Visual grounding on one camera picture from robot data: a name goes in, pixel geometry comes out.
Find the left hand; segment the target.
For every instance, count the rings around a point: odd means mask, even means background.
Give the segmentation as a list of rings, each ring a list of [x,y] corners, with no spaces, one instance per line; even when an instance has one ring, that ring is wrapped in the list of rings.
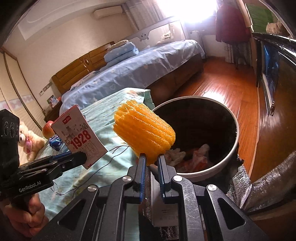
[[[40,200],[39,193],[30,198],[27,206],[29,211],[12,206],[8,199],[1,201],[1,210],[13,228],[25,237],[32,238],[47,225],[49,219],[45,215],[45,206]]]

